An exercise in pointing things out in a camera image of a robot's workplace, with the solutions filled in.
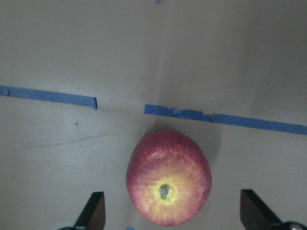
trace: apple bottom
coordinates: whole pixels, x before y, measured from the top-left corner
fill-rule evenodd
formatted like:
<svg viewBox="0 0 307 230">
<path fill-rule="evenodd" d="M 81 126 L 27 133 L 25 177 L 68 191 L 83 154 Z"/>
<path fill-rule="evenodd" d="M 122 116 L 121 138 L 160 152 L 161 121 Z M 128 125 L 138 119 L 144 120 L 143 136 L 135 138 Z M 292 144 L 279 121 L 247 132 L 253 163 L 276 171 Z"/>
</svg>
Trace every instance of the apple bottom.
<svg viewBox="0 0 307 230">
<path fill-rule="evenodd" d="M 149 162 L 137 175 L 129 183 L 133 204 L 145 219 L 163 226 L 183 224 L 193 218 L 211 188 L 208 169 L 184 158 Z"/>
</svg>

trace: floor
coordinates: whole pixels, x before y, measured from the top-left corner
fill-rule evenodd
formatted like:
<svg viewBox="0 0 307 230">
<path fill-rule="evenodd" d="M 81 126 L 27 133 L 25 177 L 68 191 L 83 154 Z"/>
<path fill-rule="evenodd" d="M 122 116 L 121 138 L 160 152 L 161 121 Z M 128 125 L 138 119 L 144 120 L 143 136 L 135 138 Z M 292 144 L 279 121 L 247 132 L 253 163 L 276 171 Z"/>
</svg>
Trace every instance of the floor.
<svg viewBox="0 0 307 230">
<path fill-rule="evenodd" d="M 104 191 L 106 230 L 161 230 L 126 168 L 150 131 L 203 149 L 213 176 L 186 229 L 243 230 L 240 189 L 307 224 L 307 136 L 146 115 L 145 104 L 307 125 L 307 2 L 2 0 L 0 85 L 97 97 L 98 109 L 0 97 L 0 229 L 72 224 Z"/>
</svg>

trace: blue mark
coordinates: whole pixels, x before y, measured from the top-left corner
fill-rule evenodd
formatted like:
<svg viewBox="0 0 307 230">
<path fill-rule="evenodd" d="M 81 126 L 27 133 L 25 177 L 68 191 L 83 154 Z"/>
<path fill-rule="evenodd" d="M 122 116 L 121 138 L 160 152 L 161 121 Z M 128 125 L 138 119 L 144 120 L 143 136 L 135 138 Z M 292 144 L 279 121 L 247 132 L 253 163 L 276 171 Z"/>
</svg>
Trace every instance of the blue mark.
<svg viewBox="0 0 307 230">
<path fill-rule="evenodd" d="M 232 116 L 226 114 L 204 115 L 202 111 L 187 110 L 187 109 L 177 110 L 175 108 L 169 108 L 165 106 L 152 105 L 152 104 L 145 105 L 144 113 L 151 115 L 158 115 L 158 116 L 169 116 L 181 119 L 226 124 L 232 126 L 258 128 L 264 130 L 307 135 L 307 126 L 276 122 L 276 121 L 266 121 L 266 120 L 248 118 L 243 116 Z"/>
<path fill-rule="evenodd" d="M 95 97 L 44 90 L 33 90 L 19 87 L 10 87 L 4 85 L 0 85 L 0 96 L 76 104 L 93 107 L 94 109 L 98 108 L 97 99 Z"/>
</svg>

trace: apple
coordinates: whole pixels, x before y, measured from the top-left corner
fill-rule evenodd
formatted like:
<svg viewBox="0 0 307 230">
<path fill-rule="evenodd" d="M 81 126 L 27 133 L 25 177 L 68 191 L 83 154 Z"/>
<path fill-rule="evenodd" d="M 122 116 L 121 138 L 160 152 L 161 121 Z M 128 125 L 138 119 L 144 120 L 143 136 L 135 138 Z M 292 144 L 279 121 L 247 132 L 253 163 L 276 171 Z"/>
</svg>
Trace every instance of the apple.
<svg viewBox="0 0 307 230">
<path fill-rule="evenodd" d="M 145 219 L 163 226 L 180 225 L 196 216 L 211 184 L 210 167 L 200 147 L 172 130 L 143 137 L 127 168 L 132 203 Z"/>
</svg>

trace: apple calyx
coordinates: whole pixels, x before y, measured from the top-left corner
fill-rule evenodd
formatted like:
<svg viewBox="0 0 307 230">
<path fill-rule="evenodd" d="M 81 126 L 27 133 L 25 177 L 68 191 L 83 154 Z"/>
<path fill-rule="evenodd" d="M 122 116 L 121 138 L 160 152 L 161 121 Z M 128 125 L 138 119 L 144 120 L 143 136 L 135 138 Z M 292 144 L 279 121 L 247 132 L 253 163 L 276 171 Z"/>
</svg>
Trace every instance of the apple calyx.
<svg viewBox="0 0 307 230">
<path fill-rule="evenodd" d="M 168 190 L 169 190 L 169 185 L 168 184 L 163 184 L 160 187 L 160 194 L 162 199 L 165 199 L 167 194 L 168 194 Z"/>
</svg>

